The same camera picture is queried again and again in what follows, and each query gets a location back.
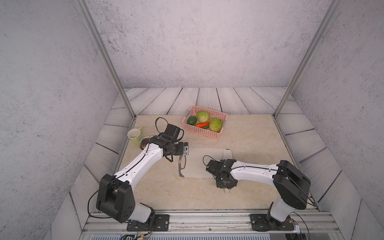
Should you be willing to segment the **metal frame post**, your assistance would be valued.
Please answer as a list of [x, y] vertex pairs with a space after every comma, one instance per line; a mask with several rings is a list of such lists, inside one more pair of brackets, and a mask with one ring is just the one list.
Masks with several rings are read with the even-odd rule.
[[334, 18], [339, 6], [340, 6], [341, 0], [332, 0], [322, 21], [320, 22], [319, 27], [315, 31], [314, 36], [312, 37], [312, 40], [300, 62], [298, 65], [293, 77], [291, 78], [285, 93], [283, 94], [283, 97], [276, 108], [273, 117], [275, 120], [277, 120], [278, 116], [282, 113], [283, 108], [285, 107], [289, 96], [292, 94], [293, 90], [295, 89], [296, 85], [298, 84], [301, 76], [303, 75], [307, 65], [309, 64], [313, 54], [316, 51], [317, 46], [319, 45], [321, 39], [323, 38], [327, 28], [329, 27], [330, 23], [332, 22], [332, 19]]
[[103, 40], [100, 36], [100, 33], [97, 29], [97, 26], [93, 20], [93, 17], [91, 15], [91, 12], [88, 8], [87, 1], [84, 0], [76, 0], [76, 4], [78, 5], [78, 8], [80, 10], [80, 13], [87, 25], [87, 28], [94, 40], [94, 43], [96, 44], [98, 51], [103, 59], [104, 64], [106, 65], [108, 72], [119, 92], [119, 95], [122, 98], [122, 101], [125, 105], [125, 107], [128, 109], [128, 112], [132, 118], [136, 118], [136, 114], [130, 104], [130, 101], [126, 95], [126, 92], [124, 91], [123, 85], [119, 79], [119, 76], [117, 74], [117, 71], [112, 63], [112, 60], [108, 54], [108, 51], [103, 43]]

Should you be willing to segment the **right metal frame post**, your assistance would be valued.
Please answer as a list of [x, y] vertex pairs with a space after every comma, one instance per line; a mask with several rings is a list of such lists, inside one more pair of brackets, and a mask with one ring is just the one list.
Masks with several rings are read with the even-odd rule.
[[277, 120], [278, 116], [282, 113], [283, 108], [285, 107], [289, 96], [292, 94], [293, 90], [295, 89], [296, 85], [298, 84], [301, 76], [303, 75], [307, 65], [309, 64], [313, 54], [316, 51], [317, 46], [319, 45], [321, 39], [323, 38], [327, 28], [329, 27], [330, 23], [332, 22], [332, 19], [334, 18], [339, 6], [340, 6], [341, 0], [332, 0], [322, 21], [320, 22], [319, 27], [315, 31], [314, 36], [312, 37], [312, 40], [300, 62], [298, 65], [293, 77], [291, 78], [285, 93], [283, 94], [283, 97], [276, 108], [273, 117], [275, 120]]

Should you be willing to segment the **orange carrot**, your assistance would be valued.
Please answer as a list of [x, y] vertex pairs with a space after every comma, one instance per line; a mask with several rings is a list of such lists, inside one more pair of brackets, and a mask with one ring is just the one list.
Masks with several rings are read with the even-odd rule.
[[206, 122], [206, 123], [199, 123], [199, 124], [196, 124], [195, 126], [198, 127], [198, 128], [203, 128], [203, 129], [206, 129], [208, 128], [210, 125], [210, 122]]

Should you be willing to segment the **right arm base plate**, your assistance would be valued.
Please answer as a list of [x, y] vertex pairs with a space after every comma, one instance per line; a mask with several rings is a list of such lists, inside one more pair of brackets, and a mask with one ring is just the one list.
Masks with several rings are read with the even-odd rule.
[[268, 214], [250, 214], [250, 222], [252, 230], [257, 232], [293, 231], [296, 228], [290, 215], [283, 222], [279, 222]]

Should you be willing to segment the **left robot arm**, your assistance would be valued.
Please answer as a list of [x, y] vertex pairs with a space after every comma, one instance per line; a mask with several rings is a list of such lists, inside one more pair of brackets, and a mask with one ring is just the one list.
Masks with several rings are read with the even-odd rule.
[[180, 132], [184, 130], [168, 124], [163, 133], [149, 139], [142, 152], [125, 168], [112, 176], [104, 175], [96, 192], [96, 209], [119, 223], [130, 220], [151, 228], [155, 210], [137, 203], [133, 191], [156, 162], [162, 158], [173, 162], [174, 156], [187, 155], [188, 143], [181, 141]]

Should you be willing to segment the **dark bowl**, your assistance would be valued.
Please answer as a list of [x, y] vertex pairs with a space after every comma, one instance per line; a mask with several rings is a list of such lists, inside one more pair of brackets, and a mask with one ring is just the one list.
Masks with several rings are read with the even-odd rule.
[[140, 143], [139, 143], [139, 147], [141, 148], [141, 150], [144, 150], [147, 146], [147, 144], [150, 142], [152, 136], [145, 136], [144, 138], [141, 139]]

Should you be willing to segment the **aluminium mounting rail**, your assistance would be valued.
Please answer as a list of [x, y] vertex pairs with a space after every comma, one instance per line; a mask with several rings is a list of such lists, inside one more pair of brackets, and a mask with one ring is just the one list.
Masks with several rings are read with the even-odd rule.
[[257, 210], [159, 211], [169, 215], [168, 231], [128, 231], [127, 224], [106, 219], [87, 220], [81, 240], [132, 240], [145, 235], [147, 240], [342, 240], [336, 221], [329, 212], [297, 211], [291, 215], [293, 230], [257, 232], [251, 219]]

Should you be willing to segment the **right green cabbage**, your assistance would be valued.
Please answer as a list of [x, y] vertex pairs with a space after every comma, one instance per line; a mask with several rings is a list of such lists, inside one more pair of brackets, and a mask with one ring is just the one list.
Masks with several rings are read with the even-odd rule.
[[215, 133], [219, 133], [223, 127], [223, 122], [218, 118], [213, 118], [210, 121], [209, 129]]

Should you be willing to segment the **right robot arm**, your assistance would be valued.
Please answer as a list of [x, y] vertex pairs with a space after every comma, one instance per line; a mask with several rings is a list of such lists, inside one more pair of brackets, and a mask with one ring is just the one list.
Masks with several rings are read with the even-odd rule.
[[273, 186], [280, 198], [272, 203], [268, 217], [284, 222], [294, 210], [304, 210], [308, 204], [311, 181], [289, 161], [276, 165], [256, 165], [234, 159], [210, 160], [206, 171], [213, 175], [217, 188], [232, 189], [238, 181], [247, 180]]

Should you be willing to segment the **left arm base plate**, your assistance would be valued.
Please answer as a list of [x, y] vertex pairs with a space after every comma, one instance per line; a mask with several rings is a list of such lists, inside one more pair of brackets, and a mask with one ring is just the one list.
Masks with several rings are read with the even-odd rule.
[[169, 229], [170, 215], [151, 214], [144, 223], [128, 220], [128, 232], [167, 232]]

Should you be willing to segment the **white cutting board grey rim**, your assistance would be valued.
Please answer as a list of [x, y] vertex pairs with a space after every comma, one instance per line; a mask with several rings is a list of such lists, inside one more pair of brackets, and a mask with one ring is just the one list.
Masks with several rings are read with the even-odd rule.
[[179, 159], [179, 176], [181, 178], [212, 178], [206, 171], [206, 164], [213, 157], [215, 160], [232, 159], [230, 149], [189, 148], [189, 154]]

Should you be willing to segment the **light green mug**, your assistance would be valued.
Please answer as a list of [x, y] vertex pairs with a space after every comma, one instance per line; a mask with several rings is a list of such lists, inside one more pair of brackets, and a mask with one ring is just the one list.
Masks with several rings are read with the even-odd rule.
[[127, 136], [134, 145], [139, 146], [143, 139], [143, 128], [131, 129], [128, 131]]

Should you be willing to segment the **left green cabbage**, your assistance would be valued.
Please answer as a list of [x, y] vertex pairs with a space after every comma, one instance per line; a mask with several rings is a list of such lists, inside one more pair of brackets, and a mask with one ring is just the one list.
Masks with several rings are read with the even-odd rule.
[[200, 123], [206, 123], [210, 121], [210, 113], [207, 111], [199, 111], [197, 113], [197, 119]]

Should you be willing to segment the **green cabbage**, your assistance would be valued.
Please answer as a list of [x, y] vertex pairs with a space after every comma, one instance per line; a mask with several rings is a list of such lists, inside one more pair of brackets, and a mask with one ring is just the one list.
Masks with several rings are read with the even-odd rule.
[[213, 118], [210, 121], [209, 129], [215, 133], [219, 133], [223, 127], [223, 122], [218, 118]]
[[197, 119], [200, 123], [206, 123], [210, 121], [210, 113], [207, 111], [199, 111], [197, 113]]

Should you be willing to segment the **pink plastic basket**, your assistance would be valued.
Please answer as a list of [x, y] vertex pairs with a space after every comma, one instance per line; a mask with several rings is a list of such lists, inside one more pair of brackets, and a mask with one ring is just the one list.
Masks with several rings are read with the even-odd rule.
[[228, 114], [199, 106], [191, 106], [182, 123], [187, 131], [219, 139], [227, 118]]

